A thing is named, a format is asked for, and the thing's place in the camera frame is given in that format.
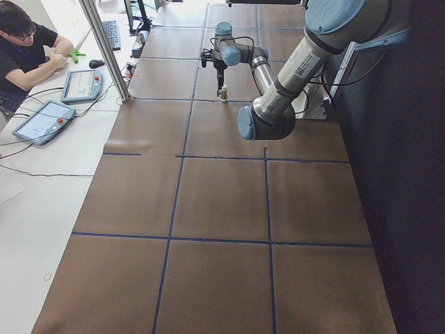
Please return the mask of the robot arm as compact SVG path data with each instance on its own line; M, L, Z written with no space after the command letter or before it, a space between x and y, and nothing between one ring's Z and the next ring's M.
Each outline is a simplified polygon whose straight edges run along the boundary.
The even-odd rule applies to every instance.
M224 71L247 63L260 96L237 116L239 134L246 140L283 139L294 129L292 102L325 65L331 55L341 54L351 42L360 49L387 49L407 40L410 1L302 1L305 8L304 36L276 77L268 52L255 44L236 42L229 22L218 22L213 48L201 53L205 66L217 70L219 95Z

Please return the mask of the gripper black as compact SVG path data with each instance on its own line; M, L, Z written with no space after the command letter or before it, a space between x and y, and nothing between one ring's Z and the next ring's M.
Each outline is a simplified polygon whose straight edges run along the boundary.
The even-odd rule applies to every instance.
M223 89L223 85L225 82L225 76L224 76L224 70L226 70L226 64L224 61L221 60L215 60L213 62L213 67L217 70L217 82L218 82L218 91L221 91Z

